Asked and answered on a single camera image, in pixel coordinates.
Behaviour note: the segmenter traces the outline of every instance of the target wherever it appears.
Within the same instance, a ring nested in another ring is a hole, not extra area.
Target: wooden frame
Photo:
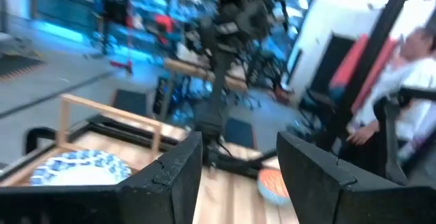
[[[61,117],[60,117],[61,120],[60,120],[60,128],[56,139],[57,146],[70,150],[82,150],[81,148],[78,148],[76,145],[71,145],[67,142],[67,133],[69,127],[69,113],[70,113],[69,109],[71,104],[76,104],[88,108],[93,108],[94,110],[97,110],[102,113],[106,113],[119,118],[124,118],[133,122],[141,123],[145,126],[152,127],[153,144],[151,146],[151,154],[150,154],[149,162],[151,163],[153,160],[155,160],[156,156],[159,153],[159,144],[161,142],[162,124],[160,122],[69,94],[63,94],[61,98],[62,98]]]

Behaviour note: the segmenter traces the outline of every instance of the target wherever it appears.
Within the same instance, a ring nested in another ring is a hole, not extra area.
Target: gray floor
[[[86,59],[83,54],[92,50],[81,44],[32,31],[34,48],[42,55],[47,66],[25,76],[0,82],[0,114],[16,106],[59,92],[69,86],[110,71],[108,60]],[[108,103],[115,89],[150,92],[157,77],[165,75],[161,67],[146,63],[134,63],[134,76],[126,77],[122,71],[70,93],[100,103]],[[230,108],[230,116],[251,123],[255,129],[258,148],[262,151],[275,147],[278,131],[298,115],[290,108],[273,102],[267,94],[253,92],[262,102],[262,108],[254,112],[244,106]],[[11,163],[22,156],[23,134],[32,127],[59,126],[59,98],[50,99],[36,106],[12,114],[0,120],[0,162]],[[72,123],[89,117],[95,112],[86,108],[72,108]]]

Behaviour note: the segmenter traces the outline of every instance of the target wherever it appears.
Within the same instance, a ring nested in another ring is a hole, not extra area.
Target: wooden table
[[[67,97],[70,101],[77,103],[84,100],[76,99],[76,97]],[[106,106],[101,105],[96,109],[106,109]],[[111,117],[114,118],[113,111],[108,110]],[[123,121],[127,124],[135,124],[135,119],[129,120],[121,114]],[[183,140],[186,133],[179,128],[168,127],[166,133],[174,132],[173,138]],[[154,126],[143,126],[144,129],[154,131]],[[232,143],[225,145],[229,151],[235,156],[243,159],[257,157],[260,152],[237,146]],[[150,157],[153,155],[152,149],[131,144],[128,142],[109,138],[107,136],[87,132],[81,137],[73,141],[71,144],[63,144],[58,141],[57,146],[46,151],[20,170],[10,175],[6,179],[0,181],[2,187],[17,187],[29,186],[29,179],[34,169],[45,162],[48,158],[54,157],[65,151],[71,150],[103,150],[107,153],[112,153],[124,160],[133,172],[137,172],[146,167],[150,163]],[[157,153],[154,158],[157,158],[161,153]],[[277,158],[271,159],[265,163],[269,167],[279,168]],[[202,178],[198,191],[197,205],[194,214],[193,224],[292,224],[298,223],[294,209],[291,205],[286,207],[277,207],[264,201],[258,192],[257,182],[255,180],[242,176],[230,174],[221,170],[209,171],[204,168],[202,170]]]
[[[207,65],[199,60],[178,60],[173,58],[166,58],[164,67],[170,70],[170,78],[168,79],[168,92],[165,94],[161,107],[160,121],[164,121],[168,114],[168,107],[172,91],[174,90],[174,80],[176,74],[183,74],[194,78],[201,78],[213,82],[215,80],[214,73],[209,70]],[[237,65],[229,70],[228,75],[225,77],[225,83],[228,88],[236,92],[247,92],[248,86],[245,82],[245,72],[242,65]]]

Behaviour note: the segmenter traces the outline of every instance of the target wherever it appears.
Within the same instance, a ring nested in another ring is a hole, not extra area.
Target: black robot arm
[[[436,101],[435,89],[411,89],[401,88],[398,93],[381,98],[374,105],[374,113],[379,121],[379,132],[381,138],[386,141],[382,152],[386,149],[386,165],[381,165],[379,173],[385,175],[387,179],[400,185],[405,185],[407,177],[398,161],[398,138],[396,136],[396,120],[400,116],[401,109],[410,105],[414,99],[425,99]]]

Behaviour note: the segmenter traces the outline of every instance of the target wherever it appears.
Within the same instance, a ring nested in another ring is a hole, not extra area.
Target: white shirt
[[[373,110],[374,103],[383,96],[398,91],[401,87],[436,89],[436,60],[420,59],[395,70],[387,67],[373,86],[363,107],[356,113],[354,122],[368,125],[376,120]],[[410,141],[414,138],[431,104],[432,101],[427,100],[415,101],[412,107],[402,113],[396,122],[396,134],[399,139]]]

